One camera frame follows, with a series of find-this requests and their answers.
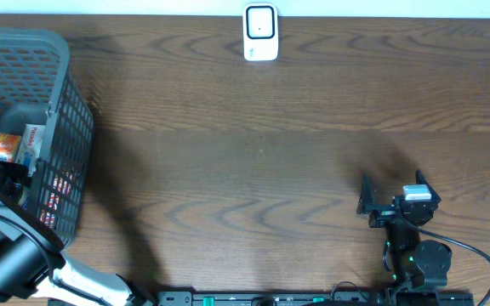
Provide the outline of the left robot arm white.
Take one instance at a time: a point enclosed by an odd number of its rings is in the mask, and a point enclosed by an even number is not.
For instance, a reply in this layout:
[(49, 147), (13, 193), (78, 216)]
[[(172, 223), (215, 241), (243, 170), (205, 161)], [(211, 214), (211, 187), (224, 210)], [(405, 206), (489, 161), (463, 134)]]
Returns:
[[(10, 175), (0, 164), (0, 183)], [(48, 298), (54, 305), (156, 305), (120, 275), (68, 256), (60, 238), (0, 191), (0, 303)]]

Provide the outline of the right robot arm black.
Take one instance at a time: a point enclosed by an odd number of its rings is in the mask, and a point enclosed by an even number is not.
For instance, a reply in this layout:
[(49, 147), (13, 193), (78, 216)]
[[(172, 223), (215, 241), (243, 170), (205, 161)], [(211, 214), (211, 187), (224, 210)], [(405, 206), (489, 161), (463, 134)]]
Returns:
[(407, 291), (445, 286), (452, 257), (448, 246), (433, 240), (423, 241), (419, 236), (421, 227), (434, 217), (441, 197), (420, 171), (415, 173), (415, 179), (415, 184), (402, 187), (402, 194), (395, 195), (391, 204), (378, 204), (368, 176), (363, 176), (356, 209), (358, 214), (368, 215), (371, 228), (385, 230), (385, 252), (390, 256), (385, 266), (394, 273), (397, 284)]

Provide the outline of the white Panadol box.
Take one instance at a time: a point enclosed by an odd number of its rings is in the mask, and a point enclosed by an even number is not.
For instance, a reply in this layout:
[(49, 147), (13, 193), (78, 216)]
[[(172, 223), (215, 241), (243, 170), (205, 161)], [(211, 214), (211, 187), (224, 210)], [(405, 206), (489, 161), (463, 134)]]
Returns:
[(29, 177), (36, 171), (36, 163), (40, 156), (45, 129), (45, 125), (26, 124), (22, 135), (15, 162), (27, 167)]

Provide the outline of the orange tissue pack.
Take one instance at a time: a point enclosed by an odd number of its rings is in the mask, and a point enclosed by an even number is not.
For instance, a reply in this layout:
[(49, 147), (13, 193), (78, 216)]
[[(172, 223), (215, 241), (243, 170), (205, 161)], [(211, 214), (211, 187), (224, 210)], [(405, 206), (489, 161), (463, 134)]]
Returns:
[(15, 162), (21, 140), (19, 135), (0, 133), (0, 162)]

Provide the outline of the red snack wrapper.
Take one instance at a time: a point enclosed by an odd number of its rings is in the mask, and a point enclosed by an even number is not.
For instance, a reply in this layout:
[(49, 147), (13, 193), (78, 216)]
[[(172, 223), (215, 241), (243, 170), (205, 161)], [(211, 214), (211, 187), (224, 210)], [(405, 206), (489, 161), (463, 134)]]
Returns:
[(78, 208), (74, 184), (76, 173), (64, 170), (62, 175), (54, 174), (51, 185), (44, 193), (39, 219), (53, 230), (71, 231), (77, 219)]

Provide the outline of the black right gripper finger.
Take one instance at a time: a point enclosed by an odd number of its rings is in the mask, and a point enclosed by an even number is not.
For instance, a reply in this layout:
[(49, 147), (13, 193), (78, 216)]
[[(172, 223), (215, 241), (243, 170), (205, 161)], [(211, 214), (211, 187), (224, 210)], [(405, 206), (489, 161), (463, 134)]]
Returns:
[(422, 184), (427, 187), (430, 187), (430, 184), (428, 183), (427, 179), (419, 169), (415, 172), (415, 184)]
[(377, 212), (382, 214), (383, 212), (393, 213), (395, 208), (389, 204), (377, 204), (374, 199), (373, 187), (370, 179), (366, 174), (362, 175), (361, 192), (359, 201), (356, 208), (357, 214), (369, 214)]

